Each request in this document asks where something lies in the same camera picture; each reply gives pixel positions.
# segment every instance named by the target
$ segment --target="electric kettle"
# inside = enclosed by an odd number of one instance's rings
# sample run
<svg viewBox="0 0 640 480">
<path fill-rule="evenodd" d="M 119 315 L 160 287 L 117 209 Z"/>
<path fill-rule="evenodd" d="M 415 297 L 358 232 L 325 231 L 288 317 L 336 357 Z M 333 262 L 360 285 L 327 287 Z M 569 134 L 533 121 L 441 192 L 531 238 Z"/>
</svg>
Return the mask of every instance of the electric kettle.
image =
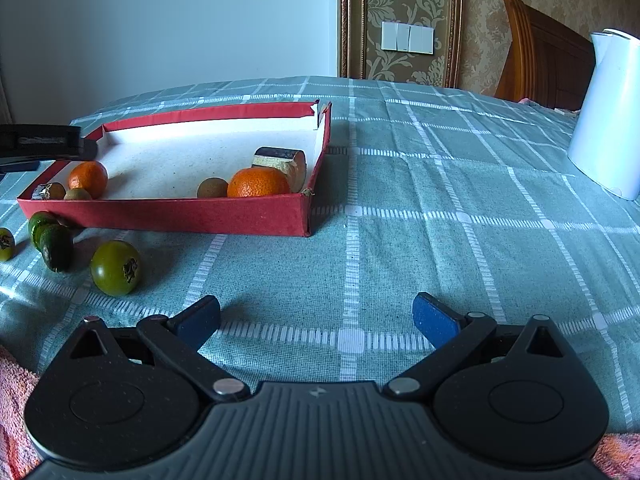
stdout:
<svg viewBox="0 0 640 480">
<path fill-rule="evenodd" d="M 616 196 L 640 193 L 640 40 L 591 34 L 596 67 L 567 150 L 572 163 Z"/>
</svg>

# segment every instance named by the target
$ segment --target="mandarin orange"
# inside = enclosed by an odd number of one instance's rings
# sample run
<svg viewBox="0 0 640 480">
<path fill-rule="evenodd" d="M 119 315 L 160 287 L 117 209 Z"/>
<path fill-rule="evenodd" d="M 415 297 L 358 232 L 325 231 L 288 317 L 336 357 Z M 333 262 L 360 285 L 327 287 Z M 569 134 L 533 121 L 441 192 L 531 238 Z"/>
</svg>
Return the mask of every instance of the mandarin orange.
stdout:
<svg viewBox="0 0 640 480">
<path fill-rule="evenodd" d="M 244 168 L 238 171 L 226 188 L 229 197 L 266 196 L 290 193 L 287 177 L 275 168 Z"/>
<path fill-rule="evenodd" d="M 78 164 L 69 174 L 69 189 L 81 187 L 89 192 L 94 200 L 100 198 L 107 187 L 107 170 L 95 160 Z"/>
</svg>

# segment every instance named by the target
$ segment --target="green fruit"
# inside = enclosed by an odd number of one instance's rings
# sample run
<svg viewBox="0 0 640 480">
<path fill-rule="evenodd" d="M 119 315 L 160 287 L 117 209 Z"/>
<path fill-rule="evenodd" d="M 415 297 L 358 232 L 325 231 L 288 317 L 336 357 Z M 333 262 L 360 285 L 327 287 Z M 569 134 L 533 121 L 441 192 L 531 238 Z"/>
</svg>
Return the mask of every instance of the green fruit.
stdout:
<svg viewBox="0 0 640 480">
<path fill-rule="evenodd" d="M 65 187 L 59 182 L 52 182 L 47 184 L 42 189 L 43 200 L 62 200 L 65 197 Z"/>
<path fill-rule="evenodd" d="M 66 192 L 65 200 L 92 200 L 92 198 L 87 190 L 76 187 Z"/>
<path fill-rule="evenodd" d="M 0 227 L 0 262 L 6 262 L 14 256 L 15 240 L 9 229 Z"/>
<path fill-rule="evenodd" d="M 91 276 L 95 285 L 109 296 L 129 294 L 140 280 L 140 255 L 126 242 L 103 243 L 91 259 Z"/>
<path fill-rule="evenodd" d="M 68 270 L 74 259 L 74 238 L 60 224 L 49 224 L 36 231 L 42 259 L 53 272 Z"/>
<path fill-rule="evenodd" d="M 42 225 L 49 224 L 57 224 L 58 220 L 51 213 L 47 211 L 38 211 L 31 215 L 29 218 L 29 238 L 31 239 L 31 243 L 36 247 L 37 250 L 40 250 L 40 246 L 36 243 L 36 230 L 38 227 Z"/>
<path fill-rule="evenodd" d="M 228 184 L 225 180 L 212 176 L 207 180 L 203 180 L 196 196 L 198 198 L 222 198 L 226 196 L 226 188 Z"/>
</svg>

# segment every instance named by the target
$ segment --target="light blue bedsheet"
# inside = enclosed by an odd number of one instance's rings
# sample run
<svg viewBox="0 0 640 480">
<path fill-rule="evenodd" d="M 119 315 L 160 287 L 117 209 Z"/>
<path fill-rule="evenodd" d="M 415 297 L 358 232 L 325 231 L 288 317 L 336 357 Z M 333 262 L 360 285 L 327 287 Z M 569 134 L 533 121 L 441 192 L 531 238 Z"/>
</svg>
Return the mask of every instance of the light blue bedsheet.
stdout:
<svg viewBox="0 0 640 480">
<path fill-rule="evenodd" d="M 74 124 L 316 98 L 334 108 L 311 238 L 87 229 L 75 271 L 54 274 L 14 201 L 35 174 L 7 176 L 0 224 L 19 253 L 0 265 L 0 342 L 41 372 L 86 314 L 127 326 L 215 294 L 223 327 L 202 354 L 251 386 L 383 382 L 430 351 L 411 318 L 427 291 L 503 323 L 549 314 L 606 396 L 610 430 L 640 429 L 640 210 L 567 159 L 574 119 L 453 89 L 300 77 L 152 92 Z M 86 266 L 107 238 L 143 257 L 144 281 L 122 300 Z"/>
</svg>

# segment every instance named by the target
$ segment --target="pink towel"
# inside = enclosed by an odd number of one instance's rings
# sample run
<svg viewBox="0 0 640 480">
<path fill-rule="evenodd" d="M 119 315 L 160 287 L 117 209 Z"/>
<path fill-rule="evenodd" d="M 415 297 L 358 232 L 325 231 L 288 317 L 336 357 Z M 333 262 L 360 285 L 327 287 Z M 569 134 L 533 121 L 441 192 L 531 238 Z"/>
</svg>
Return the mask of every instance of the pink towel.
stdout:
<svg viewBox="0 0 640 480">
<path fill-rule="evenodd" d="M 40 462 L 22 422 L 24 404 L 37 382 L 37 375 L 18 366 L 0 346 L 0 480 L 18 480 Z"/>
<path fill-rule="evenodd" d="M 0 346 L 0 480 L 18 480 L 40 459 L 24 431 L 22 412 L 38 377 Z M 640 480 L 640 434 L 608 434 L 593 461 L 616 480 Z"/>
</svg>

